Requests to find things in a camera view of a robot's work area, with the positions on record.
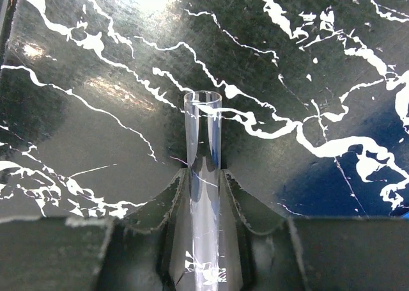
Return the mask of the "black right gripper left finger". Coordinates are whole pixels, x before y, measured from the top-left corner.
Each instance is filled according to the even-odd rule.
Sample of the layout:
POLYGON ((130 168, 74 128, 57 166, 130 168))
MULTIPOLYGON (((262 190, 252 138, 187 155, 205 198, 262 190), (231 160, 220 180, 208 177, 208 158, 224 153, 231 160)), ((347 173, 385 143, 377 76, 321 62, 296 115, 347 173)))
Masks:
POLYGON ((2 290, 174 290, 171 216, 183 191, 180 169, 154 199, 113 217, 1 219, 2 290))

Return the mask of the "clear test tube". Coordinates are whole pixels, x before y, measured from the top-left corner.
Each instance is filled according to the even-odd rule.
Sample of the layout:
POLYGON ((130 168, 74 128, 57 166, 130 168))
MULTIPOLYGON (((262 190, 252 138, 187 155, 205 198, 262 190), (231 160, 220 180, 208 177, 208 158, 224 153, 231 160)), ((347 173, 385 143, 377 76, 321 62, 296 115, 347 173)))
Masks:
POLYGON ((222 95, 193 91, 183 99, 195 285, 218 290, 222 95))

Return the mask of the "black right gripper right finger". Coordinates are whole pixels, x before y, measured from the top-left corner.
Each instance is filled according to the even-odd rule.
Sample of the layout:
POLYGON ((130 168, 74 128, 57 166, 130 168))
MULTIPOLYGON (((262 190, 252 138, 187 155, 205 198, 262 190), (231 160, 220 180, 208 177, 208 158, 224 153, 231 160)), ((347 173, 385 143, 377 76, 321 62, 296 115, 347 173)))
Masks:
POLYGON ((408 221, 397 217, 282 217, 228 170, 220 190, 228 290, 407 290, 408 221))

